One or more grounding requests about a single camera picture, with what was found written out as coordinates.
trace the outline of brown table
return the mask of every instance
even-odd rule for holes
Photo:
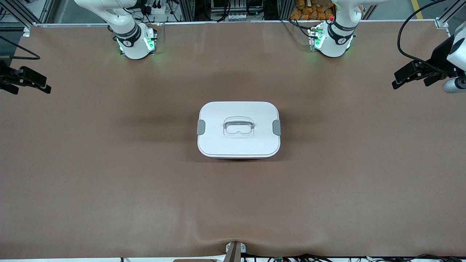
[[[33,28],[14,61],[52,93],[1,94],[0,258],[465,255],[466,98],[442,83],[394,91],[401,23],[361,23],[340,58],[280,23],[166,26],[158,52],[119,56],[106,28]],[[428,58],[447,37],[412,22]],[[197,149],[210,101],[269,101],[269,159]]]

